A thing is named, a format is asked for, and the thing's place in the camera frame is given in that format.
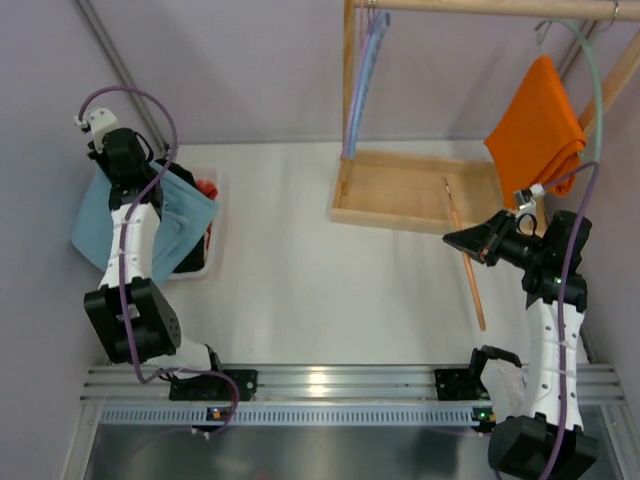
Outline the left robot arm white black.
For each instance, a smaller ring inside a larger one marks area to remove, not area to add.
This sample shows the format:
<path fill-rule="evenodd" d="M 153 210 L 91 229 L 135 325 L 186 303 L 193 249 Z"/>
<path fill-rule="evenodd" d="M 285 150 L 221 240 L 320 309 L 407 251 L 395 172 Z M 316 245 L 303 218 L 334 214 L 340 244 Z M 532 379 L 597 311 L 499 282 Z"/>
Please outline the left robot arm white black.
<path fill-rule="evenodd" d="M 164 218 L 163 169 L 140 136 L 116 126 L 97 140 L 90 153 L 105 174 L 112 244 L 99 286 L 85 294 L 85 312 L 115 364 L 127 363 L 138 380 L 169 383 L 173 400 L 228 400 L 250 397 L 253 373 L 226 370 L 217 352 L 183 334 L 177 313 L 157 285 L 153 247 Z"/>

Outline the light blue trousers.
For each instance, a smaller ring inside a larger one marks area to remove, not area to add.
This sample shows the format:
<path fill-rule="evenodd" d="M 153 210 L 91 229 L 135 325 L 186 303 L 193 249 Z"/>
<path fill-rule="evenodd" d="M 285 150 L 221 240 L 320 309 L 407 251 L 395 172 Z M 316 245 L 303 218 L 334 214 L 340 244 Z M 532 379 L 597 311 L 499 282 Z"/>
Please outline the light blue trousers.
<path fill-rule="evenodd" d="M 153 242 L 153 279 L 158 285 L 204 268 L 206 232 L 218 210 L 218 204 L 197 188 L 191 172 L 177 164 L 164 174 L 160 186 L 162 218 Z M 96 169 L 71 232 L 72 245 L 100 271 L 107 268 L 113 239 L 110 190 L 107 176 Z"/>

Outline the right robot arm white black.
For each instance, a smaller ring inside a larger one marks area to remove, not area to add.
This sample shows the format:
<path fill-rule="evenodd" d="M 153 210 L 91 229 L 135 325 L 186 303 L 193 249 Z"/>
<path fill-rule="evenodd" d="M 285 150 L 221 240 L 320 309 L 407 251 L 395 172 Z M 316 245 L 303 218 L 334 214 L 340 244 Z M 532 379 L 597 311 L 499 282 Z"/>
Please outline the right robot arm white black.
<path fill-rule="evenodd" d="M 598 442 L 584 432 L 577 399 L 577 347 L 588 304 L 578 273 L 592 223 L 559 210 L 543 236 L 527 235 L 515 214 L 501 210 L 486 222 L 443 237 L 445 244 L 487 267 L 503 260 L 523 272 L 530 362 L 484 346 L 471 373 L 495 414 L 488 461 L 519 479 L 578 479 L 595 463 Z"/>

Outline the orange hanger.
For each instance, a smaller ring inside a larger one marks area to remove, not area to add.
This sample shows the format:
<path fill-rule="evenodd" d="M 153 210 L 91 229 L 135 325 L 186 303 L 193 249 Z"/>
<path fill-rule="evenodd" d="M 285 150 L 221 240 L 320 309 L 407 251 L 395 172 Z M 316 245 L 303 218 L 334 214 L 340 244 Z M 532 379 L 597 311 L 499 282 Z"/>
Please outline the orange hanger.
<path fill-rule="evenodd" d="M 443 176 L 442 182 L 443 182 L 445 193 L 447 196 L 447 204 L 448 204 L 453 225 L 455 229 L 459 231 L 462 229 L 462 223 L 460 221 L 459 213 L 457 211 L 456 205 L 453 200 L 453 196 L 451 194 L 451 189 L 448 183 L 448 179 L 445 176 Z M 481 302 L 481 297 L 479 294 L 476 277 L 473 271 L 473 267 L 471 265 L 471 259 L 467 253 L 462 253 L 462 258 L 463 258 L 463 264 L 464 264 L 465 272 L 466 272 L 469 287 L 470 287 L 472 300 L 474 303 L 478 325 L 479 325 L 480 331 L 485 332 L 487 328 L 486 319 L 484 315 L 484 310 Z"/>

